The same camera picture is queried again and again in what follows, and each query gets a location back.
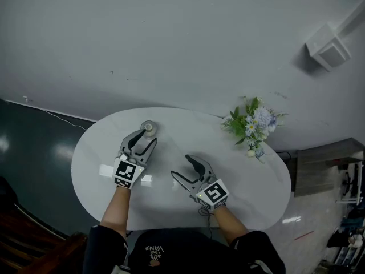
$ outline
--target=reflective floor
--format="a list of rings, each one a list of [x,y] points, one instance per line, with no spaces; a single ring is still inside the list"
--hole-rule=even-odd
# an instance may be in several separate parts
[[[44,111],[0,100],[0,175],[25,209],[66,235],[88,232],[98,222],[81,205],[71,180],[72,155],[83,133]]]
[[[338,252],[338,248],[328,249],[326,245],[346,214],[347,206],[335,202],[342,193],[344,172],[336,167],[332,171],[336,180],[334,190],[297,198],[292,193],[281,220],[265,231],[284,261],[287,273],[310,274],[322,259],[333,261]]]

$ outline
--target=white wall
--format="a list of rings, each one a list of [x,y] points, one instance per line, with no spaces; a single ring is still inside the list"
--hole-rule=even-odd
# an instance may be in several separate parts
[[[365,25],[334,72],[297,66],[360,1],[0,0],[0,97],[100,119],[150,106],[225,116],[258,95],[290,114],[273,148],[365,143]]]

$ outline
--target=black shirt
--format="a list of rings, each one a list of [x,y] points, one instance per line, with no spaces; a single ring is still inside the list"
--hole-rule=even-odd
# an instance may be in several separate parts
[[[83,273],[111,274],[128,254],[124,238],[102,226],[90,230]],[[191,229],[156,229],[143,233],[128,258],[131,273],[285,273],[267,234],[253,231],[230,247]]]

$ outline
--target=table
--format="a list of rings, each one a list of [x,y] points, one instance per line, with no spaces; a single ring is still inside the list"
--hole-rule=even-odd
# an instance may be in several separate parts
[[[267,229],[281,218],[289,202],[290,176],[267,144],[263,144],[263,164],[245,155],[244,144],[234,145],[237,139],[221,129],[221,118],[178,108],[138,108],[96,122],[75,148],[72,182],[81,204],[95,219],[102,219],[116,189],[112,179],[99,175],[99,166],[112,166],[123,138],[146,120],[158,125],[158,143],[147,168],[152,187],[141,186],[139,180],[134,184],[127,230],[208,226],[207,218],[198,214],[200,206],[171,177],[171,170],[195,174],[185,154],[210,163],[230,192],[227,206],[248,228]],[[146,139],[140,141],[137,150],[147,145]]]

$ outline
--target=white flower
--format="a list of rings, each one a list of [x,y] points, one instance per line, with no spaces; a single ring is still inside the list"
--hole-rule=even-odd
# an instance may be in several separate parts
[[[251,116],[247,116],[246,117],[246,122],[251,124],[252,123],[252,117]]]
[[[263,129],[262,130],[262,132],[263,132],[263,134],[267,137],[267,136],[269,136],[269,128],[268,127],[266,127],[265,129]]]
[[[255,141],[253,139],[247,139],[248,146],[255,146]]]
[[[251,135],[251,133],[252,132],[254,132],[255,131],[255,126],[254,126],[254,124],[250,124],[250,123],[248,123],[247,125],[246,125],[246,135],[247,136],[250,136]]]
[[[271,113],[264,107],[257,108],[253,115],[261,127],[267,127],[271,122]]]
[[[275,131],[275,128],[276,128],[276,125],[269,125],[268,126],[268,129],[269,129],[269,132],[272,133]]]
[[[252,157],[254,157],[255,156],[255,151],[254,150],[249,150],[248,152],[247,152],[247,156],[248,157],[250,157],[250,158],[252,158]]]
[[[258,133],[259,131],[256,130],[254,136],[256,138],[256,140],[258,141],[263,141],[263,136],[262,136],[262,133]]]

